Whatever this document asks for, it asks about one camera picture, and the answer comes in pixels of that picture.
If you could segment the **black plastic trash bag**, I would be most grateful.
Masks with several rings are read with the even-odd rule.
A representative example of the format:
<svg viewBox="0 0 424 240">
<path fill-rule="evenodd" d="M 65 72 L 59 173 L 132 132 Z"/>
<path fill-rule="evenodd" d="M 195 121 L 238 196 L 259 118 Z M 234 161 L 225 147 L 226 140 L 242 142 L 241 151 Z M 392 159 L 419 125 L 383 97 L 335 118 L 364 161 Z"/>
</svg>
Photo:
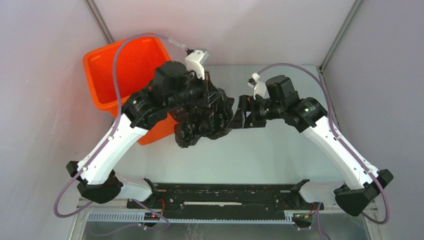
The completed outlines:
<svg viewBox="0 0 424 240">
<path fill-rule="evenodd" d="M 169 112 L 176 121 L 175 142 L 180 148 L 195 146 L 200 138 L 217 140 L 232 131 L 230 122 L 234 117 L 235 99 L 227 96 L 222 88 L 217 90 L 219 96 L 209 107 L 185 105 Z"/>
</svg>

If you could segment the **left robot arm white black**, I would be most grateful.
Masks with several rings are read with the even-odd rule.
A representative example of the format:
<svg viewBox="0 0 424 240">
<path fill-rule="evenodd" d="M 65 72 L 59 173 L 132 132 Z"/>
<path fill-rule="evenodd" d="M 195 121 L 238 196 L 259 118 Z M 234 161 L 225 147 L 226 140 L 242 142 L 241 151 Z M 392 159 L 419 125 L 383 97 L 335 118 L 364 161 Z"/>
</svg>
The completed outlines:
<svg viewBox="0 0 424 240">
<path fill-rule="evenodd" d="M 98 204 L 135 199 L 145 208 L 156 206 L 158 194 L 149 179 L 122 176 L 114 167 L 170 111 L 192 105 L 208 107 L 211 96 L 209 75 L 203 63 L 166 61 L 157 67 L 149 83 L 123 104 L 104 142 L 93 149 L 88 159 L 67 164 L 69 174 L 77 177 L 81 196 Z"/>
</svg>

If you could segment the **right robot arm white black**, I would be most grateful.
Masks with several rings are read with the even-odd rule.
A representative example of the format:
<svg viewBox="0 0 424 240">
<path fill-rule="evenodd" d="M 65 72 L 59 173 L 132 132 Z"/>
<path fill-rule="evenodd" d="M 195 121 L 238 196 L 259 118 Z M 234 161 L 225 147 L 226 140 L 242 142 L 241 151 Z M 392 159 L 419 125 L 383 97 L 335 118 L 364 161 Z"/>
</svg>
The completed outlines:
<svg viewBox="0 0 424 240">
<path fill-rule="evenodd" d="M 304 209 L 310 203 L 338 205 L 345 213 L 359 216 L 394 178 L 365 160 L 339 133 L 328 118 L 327 110 L 313 97 L 300 98 L 291 79 L 277 75 L 266 82 L 254 74 L 248 81 L 254 93 L 241 95 L 231 120 L 231 129 L 264 128 L 267 121 L 282 119 L 315 143 L 343 177 L 343 182 L 298 183 L 291 204 Z"/>
</svg>

